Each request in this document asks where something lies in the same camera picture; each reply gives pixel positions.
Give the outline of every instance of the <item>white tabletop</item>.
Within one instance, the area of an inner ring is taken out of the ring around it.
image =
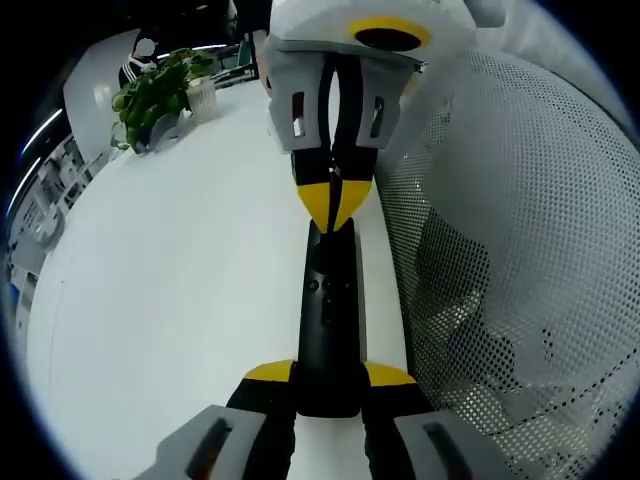
[[[124,154],[78,199],[35,293],[36,404],[87,478],[127,479],[158,442],[224,405],[260,363],[295,358],[309,215],[266,129],[259,82],[159,153]],[[406,368],[391,251],[373,189],[355,215],[367,356]],[[370,478],[359,419],[298,417],[291,479]]]

